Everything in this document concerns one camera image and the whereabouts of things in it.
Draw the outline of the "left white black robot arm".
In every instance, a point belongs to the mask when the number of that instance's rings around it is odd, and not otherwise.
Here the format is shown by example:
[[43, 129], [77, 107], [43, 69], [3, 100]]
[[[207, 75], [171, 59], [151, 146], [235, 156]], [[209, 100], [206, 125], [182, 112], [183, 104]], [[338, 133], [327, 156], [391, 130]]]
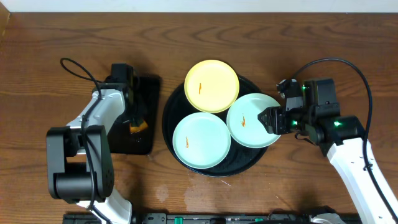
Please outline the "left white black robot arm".
[[47, 179], [54, 199], [76, 204], [101, 223], [134, 223], [132, 203], [114, 188], [108, 133], [132, 104], [129, 82], [97, 83], [86, 108], [47, 131]]

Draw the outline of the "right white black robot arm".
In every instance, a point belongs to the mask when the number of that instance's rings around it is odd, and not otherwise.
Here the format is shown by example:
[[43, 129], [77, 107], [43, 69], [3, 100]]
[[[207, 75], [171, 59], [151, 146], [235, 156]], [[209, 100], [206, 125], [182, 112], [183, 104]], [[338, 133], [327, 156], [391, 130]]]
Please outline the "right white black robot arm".
[[397, 223], [397, 199], [355, 115], [342, 116], [332, 79], [282, 80], [284, 106], [257, 118], [269, 134], [294, 133], [320, 148], [343, 180], [363, 223]]

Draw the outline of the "orange green sponge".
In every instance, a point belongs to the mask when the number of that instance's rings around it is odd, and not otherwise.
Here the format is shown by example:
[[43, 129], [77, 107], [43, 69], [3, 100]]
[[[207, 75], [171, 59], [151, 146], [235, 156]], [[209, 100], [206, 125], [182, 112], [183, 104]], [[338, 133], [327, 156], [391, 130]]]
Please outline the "orange green sponge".
[[148, 127], [149, 126], [148, 126], [147, 122], [142, 118], [134, 118], [134, 119], [131, 119], [129, 122], [129, 132], [131, 134], [139, 133], [139, 132], [147, 129]]

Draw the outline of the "mint green plate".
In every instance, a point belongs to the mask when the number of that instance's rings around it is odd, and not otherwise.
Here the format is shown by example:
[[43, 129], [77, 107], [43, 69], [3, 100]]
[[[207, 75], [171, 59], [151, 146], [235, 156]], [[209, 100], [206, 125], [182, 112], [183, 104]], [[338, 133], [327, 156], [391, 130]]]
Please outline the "mint green plate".
[[172, 136], [172, 146], [178, 159], [186, 166], [208, 169], [227, 156], [231, 135], [221, 118], [197, 112], [178, 123]]

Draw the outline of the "light green plate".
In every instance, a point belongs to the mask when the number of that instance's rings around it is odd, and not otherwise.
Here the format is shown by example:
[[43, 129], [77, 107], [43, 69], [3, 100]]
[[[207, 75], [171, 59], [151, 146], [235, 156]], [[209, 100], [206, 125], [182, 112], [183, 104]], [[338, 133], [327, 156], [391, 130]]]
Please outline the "light green plate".
[[239, 97], [229, 108], [226, 117], [230, 135], [245, 147], [257, 149], [270, 146], [280, 135], [269, 134], [257, 116], [266, 108], [279, 105], [271, 96], [262, 93]]

